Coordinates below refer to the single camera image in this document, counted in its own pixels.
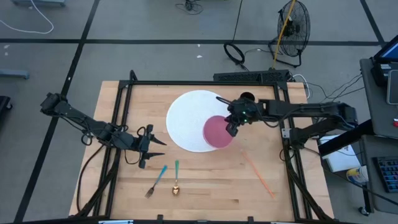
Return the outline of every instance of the wooden tabletop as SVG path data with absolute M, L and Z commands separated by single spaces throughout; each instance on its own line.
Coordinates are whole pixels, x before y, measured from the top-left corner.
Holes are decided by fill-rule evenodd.
M 102 83 L 94 119 L 111 121 L 117 87 L 118 82 Z M 302 83 L 288 83 L 288 87 L 291 103 L 307 102 Z M 279 128 L 269 128 L 260 122 L 245 125 L 240 127 L 230 146 L 206 153 L 188 152 L 171 140 L 166 128 L 167 111 L 175 99 L 192 90 L 212 91 L 229 100 L 239 98 L 245 91 L 253 93 L 256 99 L 274 99 L 273 87 L 268 86 L 134 85 L 127 118 L 128 132 L 136 136 L 139 127 L 153 124 L 156 138 L 167 146 L 150 145 L 150 152 L 164 152 L 165 155 L 147 161 L 145 169 L 121 160 L 111 218 L 154 220 L 162 214 L 165 220 L 244 221 L 253 216 L 255 221 L 293 221 L 286 168 L 279 159 L 282 149 Z M 311 124 L 310 118 L 295 118 L 296 127 Z M 306 146 L 318 150 L 315 141 L 309 140 Z M 99 147 L 100 144 L 94 141 L 86 148 L 82 165 Z M 242 151 L 253 161 L 275 198 L 262 185 Z M 103 149 L 86 168 L 81 182 L 80 206 L 84 206 L 98 186 L 104 152 Z M 301 151 L 301 155 L 308 191 L 325 213 L 333 217 L 318 155 L 307 151 Z M 127 158 L 136 161 L 138 153 L 128 151 Z M 180 195 L 177 197 L 172 195 L 176 159 L 180 161 Z M 169 169 L 152 197 L 145 198 L 164 165 Z M 107 196 L 108 190 L 105 190 L 100 214 L 104 213 Z M 298 194 L 298 201 L 304 218 L 301 194 Z M 76 212 L 75 194 L 70 214 Z

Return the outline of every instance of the computer desk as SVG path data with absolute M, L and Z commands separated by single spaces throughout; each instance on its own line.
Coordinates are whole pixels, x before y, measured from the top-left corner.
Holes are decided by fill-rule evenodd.
M 367 164 L 369 183 L 365 185 L 370 190 L 386 197 L 394 197 L 395 194 L 388 194 L 380 185 L 382 184 L 379 178 L 376 178 L 377 172 L 371 162 L 373 157 L 379 156 L 397 156 L 397 152 L 393 149 L 398 145 L 398 128 L 393 126 L 393 119 L 398 116 L 398 109 L 396 105 L 388 105 L 386 103 L 387 88 L 379 87 L 373 79 L 371 69 L 373 63 L 371 59 L 361 59 L 359 61 L 363 82 L 368 99 L 369 111 L 371 119 L 360 124 L 357 128 L 341 134 L 322 145 L 319 151 L 321 155 L 325 156 L 336 150 L 341 149 L 351 143 L 359 141 L 361 150 L 364 152 L 361 155 L 363 165 Z M 375 138 L 373 136 L 382 136 L 383 138 Z M 373 206 L 381 212 L 398 213 L 395 205 L 385 202 L 383 199 L 374 197 L 371 194 L 363 191 L 365 209 L 372 213 Z
M 150 152 L 164 152 L 165 155 L 151 158 L 145 169 L 126 164 L 122 152 L 111 218 L 156 220 L 161 214 L 164 220 L 247 221 L 248 217 L 254 217 L 255 221 L 294 221 L 285 163 L 279 159 L 282 149 L 279 128 L 269 128 L 260 122 L 241 126 L 228 148 L 206 153 L 188 152 L 171 140 L 165 125 L 167 111 L 175 99 L 192 90 L 213 91 L 229 100 L 239 98 L 245 91 L 250 91 L 257 99 L 275 98 L 273 88 L 269 86 L 134 85 L 127 117 L 128 132 L 136 136 L 139 127 L 153 124 L 156 138 L 167 146 L 151 143 Z M 117 91 L 118 82 L 103 82 L 94 119 L 111 121 Z M 288 91 L 291 103 L 307 102 L 302 83 L 288 83 Z M 310 118 L 297 118 L 294 122 L 300 128 L 312 124 Z M 82 165 L 99 146 L 94 140 L 86 148 Z M 309 140 L 306 146 L 317 150 L 314 140 Z M 275 199 L 242 156 L 242 149 L 275 194 Z M 300 151 L 300 155 L 308 191 L 325 213 L 333 217 L 319 156 L 308 151 Z M 137 152 L 128 151 L 127 157 L 136 161 Z M 81 182 L 80 206 L 98 186 L 103 158 L 104 149 L 88 164 Z M 176 159 L 180 161 L 180 195 L 174 197 Z M 164 165 L 169 169 L 156 185 L 152 197 L 145 198 Z M 302 208 L 301 194 L 297 192 L 297 195 L 298 205 Z M 104 213 L 107 198 L 105 192 L 100 215 Z M 76 214 L 76 194 L 70 214 Z M 303 209 L 300 209 L 300 216 L 305 217 Z

